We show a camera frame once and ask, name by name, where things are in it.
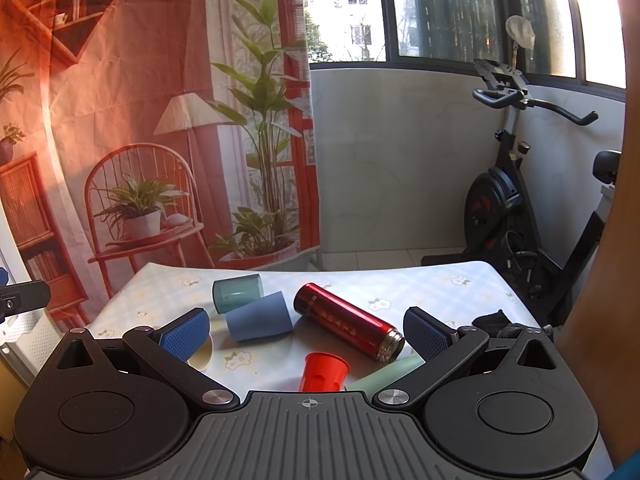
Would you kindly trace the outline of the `teal translucent cup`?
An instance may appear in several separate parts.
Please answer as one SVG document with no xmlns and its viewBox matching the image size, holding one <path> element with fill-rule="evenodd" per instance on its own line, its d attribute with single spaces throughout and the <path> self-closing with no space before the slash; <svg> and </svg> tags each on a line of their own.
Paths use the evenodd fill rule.
<svg viewBox="0 0 640 480">
<path fill-rule="evenodd" d="M 247 274 L 214 281 L 213 302 L 219 314 L 226 314 L 262 298 L 262 278 L 259 274 Z"/>
</svg>

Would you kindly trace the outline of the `checked floral tablecloth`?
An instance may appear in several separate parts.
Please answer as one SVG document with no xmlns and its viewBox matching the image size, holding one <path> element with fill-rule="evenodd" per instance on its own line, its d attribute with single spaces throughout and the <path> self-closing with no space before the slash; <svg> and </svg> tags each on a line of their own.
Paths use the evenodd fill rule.
<svg viewBox="0 0 640 480">
<path fill-rule="evenodd" d="M 273 338 L 235 341 L 217 312 L 216 281 L 231 270 L 174 268 L 149 263 L 112 298 L 91 323 L 93 337 L 119 338 L 132 328 L 160 328 L 194 308 L 209 316 L 208 351 L 193 360 L 203 374 L 246 396 L 250 390 L 296 391 L 306 356 L 329 352 L 349 365 L 348 382 L 381 368 L 352 345 L 359 327 L 347 313 L 359 309 L 380 323 L 402 330 L 404 316 L 418 307 L 457 328 L 502 311 L 514 323 L 536 321 L 514 290 L 487 263 L 348 272 L 264 272 L 265 295 L 281 294 L 292 332 Z"/>
</svg>

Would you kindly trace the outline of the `red plastic cup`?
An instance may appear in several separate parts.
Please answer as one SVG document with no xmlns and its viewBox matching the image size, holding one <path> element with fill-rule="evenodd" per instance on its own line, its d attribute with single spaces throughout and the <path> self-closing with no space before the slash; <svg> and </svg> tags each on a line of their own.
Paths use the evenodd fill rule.
<svg viewBox="0 0 640 480">
<path fill-rule="evenodd" d="M 328 352 L 311 352 L 305 358 L 299 391 L 341 391 L 349 371 L 348 363 L 340 356 Z"/>
</svg>

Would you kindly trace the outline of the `black window frame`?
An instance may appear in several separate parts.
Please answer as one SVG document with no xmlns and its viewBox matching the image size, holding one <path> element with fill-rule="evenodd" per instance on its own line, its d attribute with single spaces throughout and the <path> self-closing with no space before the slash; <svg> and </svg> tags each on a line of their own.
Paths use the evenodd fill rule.
<svg viewBox="0 0 640 480">
<path fill-rule="evenodd" d="M 303 0 L 312 65 L 470 74 L 478 58 L 538 86 L 623 101 L 618 0 Z"/>
</svg>

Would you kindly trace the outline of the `black dotted glove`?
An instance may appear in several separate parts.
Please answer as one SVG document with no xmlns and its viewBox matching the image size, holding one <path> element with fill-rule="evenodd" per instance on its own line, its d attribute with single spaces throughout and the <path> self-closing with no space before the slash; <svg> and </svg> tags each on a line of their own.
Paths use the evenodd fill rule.
<svg viewBox="0 0 640 480">
<path fill-rule="evenodd" d="M 472 326 L 485 332 L 490 338 L 516 339 L 521 334 L 541 334 L 542 329 L 511 322 L 503 310 L 479 316 Z"/>
</svg>

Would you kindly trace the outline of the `blue cup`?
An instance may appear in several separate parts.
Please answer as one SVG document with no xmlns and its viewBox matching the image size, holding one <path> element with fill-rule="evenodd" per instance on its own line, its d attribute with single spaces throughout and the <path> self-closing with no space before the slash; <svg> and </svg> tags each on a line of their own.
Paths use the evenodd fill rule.
<svg viewBox="0 0 640 480">
<path fill-rule="evenodd" d="M 235 342 L 280 336 L 293 330 L 282 292 L 274 292 L 230 311 L 226 314 L 226 322 Z"/>
</svg>

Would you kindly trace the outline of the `brown wooden panel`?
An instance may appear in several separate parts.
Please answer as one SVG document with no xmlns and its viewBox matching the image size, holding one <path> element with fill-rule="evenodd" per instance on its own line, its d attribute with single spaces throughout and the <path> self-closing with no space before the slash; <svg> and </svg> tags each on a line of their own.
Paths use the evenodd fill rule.
<svg viewBox="0 0 640 480">
<path fill-rule="evenodd" d="M 639 0 L 618 0 L 626 55 L 620 176 L 596 260 L 558 348 L 615 467 L 639 452 Z"/>
</svg>

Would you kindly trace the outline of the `light green cup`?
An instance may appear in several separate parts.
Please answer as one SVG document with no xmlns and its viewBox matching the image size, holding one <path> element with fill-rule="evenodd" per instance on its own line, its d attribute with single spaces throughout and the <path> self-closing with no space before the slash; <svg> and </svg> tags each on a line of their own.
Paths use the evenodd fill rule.
<svg viewBox="0 0 640 480">
<path fill-rule="evenodd" d="M 356 380 L 356 382 L 352 382 L 345 387 L 345 390 L 361 391 L 368 400 L 371 400 L 375 393 L 387 389 L 390 384 L 413 372 L 423 364 L 424 359 L 413 353 L 383 366 L 376 372 Z"/>
</svg>

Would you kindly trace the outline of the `printed room scene tapestry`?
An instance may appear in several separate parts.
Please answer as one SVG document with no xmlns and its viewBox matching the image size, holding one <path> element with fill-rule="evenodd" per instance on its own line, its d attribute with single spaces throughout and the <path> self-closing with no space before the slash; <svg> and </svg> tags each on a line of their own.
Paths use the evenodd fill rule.
<svg viewBox="0 0 640 480">
<path fill-rule="evenodd" d="M 62 328 L 320 245 L 303 0 L 1 0 L 1 205 Z"/>
</svg>

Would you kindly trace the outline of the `black exercise bike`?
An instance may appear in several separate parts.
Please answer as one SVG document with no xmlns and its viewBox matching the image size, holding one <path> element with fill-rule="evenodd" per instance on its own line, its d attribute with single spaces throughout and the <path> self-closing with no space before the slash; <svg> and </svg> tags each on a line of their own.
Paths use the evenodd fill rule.
<svg viewBox="0 0 640 480">
<path fill-rule="evenodd" d="M 601 200 L 564 266 L 543 249 L 521 166 L 530 145 L 515 129 L 495 132 L 496 160 L 476 177 L 465 197 L 460 254 L 427 255 L 424 266 L 485 261 L 501 274 L 541 325 L 563 325 L 573 309 L 572 289 L 600 245 L 611 210 L 620 151 L 600 151 L 592 174 L 602 183 Z"/>
</svg>

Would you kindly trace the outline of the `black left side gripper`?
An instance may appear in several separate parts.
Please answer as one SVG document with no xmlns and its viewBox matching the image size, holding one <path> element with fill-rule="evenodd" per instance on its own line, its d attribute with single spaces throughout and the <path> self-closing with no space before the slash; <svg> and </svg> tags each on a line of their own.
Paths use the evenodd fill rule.
<svg viewBox="0 0 640 480">
<path fill-rule="evenodd" d="M 6 318 L 47 307 L 51 300 L 49 285 L 44 281 L 10 284 L 9 273 L 0 270 L 0 323 Z"/>
</svg>

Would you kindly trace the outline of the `red metal thermos bottle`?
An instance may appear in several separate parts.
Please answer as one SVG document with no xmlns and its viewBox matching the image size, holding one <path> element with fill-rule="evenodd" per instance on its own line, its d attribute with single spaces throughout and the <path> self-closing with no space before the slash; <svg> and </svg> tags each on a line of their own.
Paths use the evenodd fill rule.
<svg viewBox="0 0 640 480">
<path fill-rule="evenodd" d="M 337 297 L 314 283 L 303 285 L 294 310 L 376 362 L 390 364 L 400 355 L 405 338 L 392 324 Z"/>
</svg>

